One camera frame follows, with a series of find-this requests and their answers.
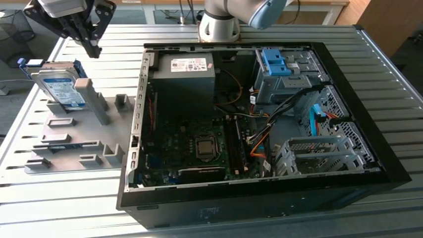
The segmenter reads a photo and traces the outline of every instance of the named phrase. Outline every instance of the aluminum table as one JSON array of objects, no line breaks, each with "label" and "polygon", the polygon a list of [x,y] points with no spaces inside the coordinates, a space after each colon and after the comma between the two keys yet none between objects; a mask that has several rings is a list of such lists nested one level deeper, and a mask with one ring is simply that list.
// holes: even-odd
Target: aluminum table
[{"label": "aluminum table", "polygon": [[[413,182],[342,210],[147,231],[115,209],[120,171],[30,176],[24,163],[48,115],[34,87],[0,147],[0,236],[423,237],[423,99],[367,34],[349,26],[243,27],[246,42],[324,42]],[[195,42],[195,26],[111,25],[91,59],[60,39],[50,60],[74,60],[104,97],[136,94],[146,42]]]}]

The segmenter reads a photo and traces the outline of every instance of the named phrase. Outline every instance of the cpu socket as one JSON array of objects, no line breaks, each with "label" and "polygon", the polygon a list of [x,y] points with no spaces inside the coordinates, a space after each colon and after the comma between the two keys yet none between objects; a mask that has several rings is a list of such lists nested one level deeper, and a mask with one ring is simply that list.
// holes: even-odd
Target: cpu socket
[{"label": "cpu socket", "polygon": [[216,137],[198,137],[196,138],[196,156],[203,162],[210,162],[216,158]]}]

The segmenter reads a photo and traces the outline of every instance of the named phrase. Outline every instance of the wooden cabinet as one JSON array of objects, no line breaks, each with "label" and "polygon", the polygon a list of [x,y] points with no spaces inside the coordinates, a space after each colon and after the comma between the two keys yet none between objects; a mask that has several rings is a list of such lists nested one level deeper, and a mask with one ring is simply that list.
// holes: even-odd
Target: wooden cabinet
[{"label": "wooden cabinet", "polygon": [[391,57],[423,22],[423,0],[350,0],[338,25],[362,25]]}]

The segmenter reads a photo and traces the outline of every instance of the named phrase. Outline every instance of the blue hard drive label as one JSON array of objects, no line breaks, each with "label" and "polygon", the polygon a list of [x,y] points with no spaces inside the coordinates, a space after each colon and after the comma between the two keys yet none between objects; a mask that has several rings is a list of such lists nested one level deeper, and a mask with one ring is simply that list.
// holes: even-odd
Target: blue hard drive label
[{"label": "blue hard drive label", "polygon": [[75,90],[75,85],[70,78],[46,78],[43,81],[51,94],[64,107],[79,108],[86,105],[86,101]]}]

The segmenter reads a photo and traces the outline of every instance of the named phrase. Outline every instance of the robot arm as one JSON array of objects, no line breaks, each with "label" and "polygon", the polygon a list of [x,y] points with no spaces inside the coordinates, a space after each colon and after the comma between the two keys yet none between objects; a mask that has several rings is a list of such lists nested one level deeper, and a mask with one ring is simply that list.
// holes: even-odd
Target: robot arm
[{"label": "robot arm", "polygon": [[232,42],[239,38],[238,20],[256,29],[268,28],[292,0],[208,0],[200,23],[200,39],[206,42]]},{"label": "robot arm", "polygon": [[[200,39],[232,42],[240,35],[238,19],[258,29],[268,28],[292,0],[207,0]],[[91,12],[100,21],[92,24]],[[110,0],[32,0],[26,15],[63,38],[72,37],[91,58],[99,58],[99,40],[111,22],[116,5]]]},{"label": "robot arm", "polygon": [[[100,21],[94,24],[91,11]],[[99,40],[111,22],[116,5],[108,0],[32,0],[26,15],[63,38],[71,36],[86,48],[91,58],[99,58]]]}]

